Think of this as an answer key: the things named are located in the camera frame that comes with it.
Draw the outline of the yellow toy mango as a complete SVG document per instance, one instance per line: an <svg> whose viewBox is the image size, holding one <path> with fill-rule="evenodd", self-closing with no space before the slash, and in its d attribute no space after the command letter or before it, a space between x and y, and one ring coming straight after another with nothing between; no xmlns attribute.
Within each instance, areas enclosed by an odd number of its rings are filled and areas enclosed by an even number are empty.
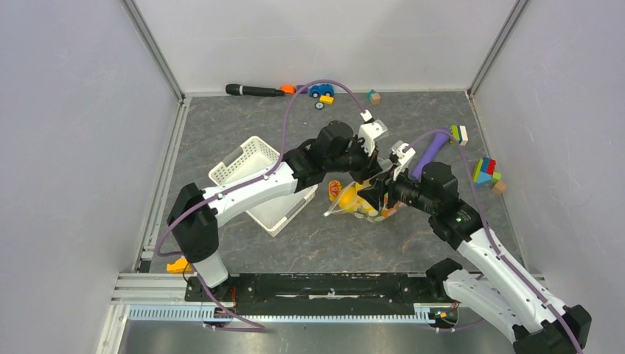
<svg viewBox="0 0 625 354"><path fill-rule="evenodd" d="M357 193L366 185L353 182L342 190L338 196L338 206L344 212L359 213L366 216L376 216L378 211Z"/></svg>

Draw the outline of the clear zip top bag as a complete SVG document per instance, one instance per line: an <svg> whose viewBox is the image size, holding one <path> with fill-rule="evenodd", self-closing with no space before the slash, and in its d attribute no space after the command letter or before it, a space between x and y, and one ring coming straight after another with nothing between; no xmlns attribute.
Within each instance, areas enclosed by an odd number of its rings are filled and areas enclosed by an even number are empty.
<svg viewBox="0 0 625 354"><path fill-rule="evenodd" d="M395 215L399 209L405 206L404 203L398 202L393 207L384 206L381 210L376 210L368 201L357 194L362 189L371 187L376 177L385 174L386 171L383 171L362 183L353 181L346 187L343 187L338 180L329 182L328 194L332 204L323 216L350 214L370 223L379 223Z"/></svg>

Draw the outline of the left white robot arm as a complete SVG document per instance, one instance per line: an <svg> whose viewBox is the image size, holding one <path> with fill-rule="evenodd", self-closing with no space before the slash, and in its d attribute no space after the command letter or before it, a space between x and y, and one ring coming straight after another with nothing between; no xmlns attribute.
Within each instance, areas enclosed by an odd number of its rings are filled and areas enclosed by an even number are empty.
<svg viewBox="0 0 625 354"><path fill-rule="evenodd" d="M168 230L205 293L217 301L231 293L231 280L218 253L221 226L260 204L320 184L327 173L349 173L358 182L373 177L382 170L377 140L387 130L378 119L364 122L357 133L344 122L332 121L270 169L204 191L196 184L183 187L170 213Z"/></svg>

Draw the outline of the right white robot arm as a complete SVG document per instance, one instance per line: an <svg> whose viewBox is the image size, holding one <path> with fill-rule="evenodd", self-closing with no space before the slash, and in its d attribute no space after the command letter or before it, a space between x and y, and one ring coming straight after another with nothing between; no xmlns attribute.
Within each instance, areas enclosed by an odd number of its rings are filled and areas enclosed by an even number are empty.
<svg viewBox="0 0 625 354"><path fill-rule="evenodd" d="M401 202L429 215L435 235L476 266L484 285L450 258L426 272L427 295L471 308L511 342L516 353L582 353L592 318L568 306L535 280L498 240L478 211L463 201L451 167L431 162L416 181L388 171L357 194L376 210Z"/></svg>

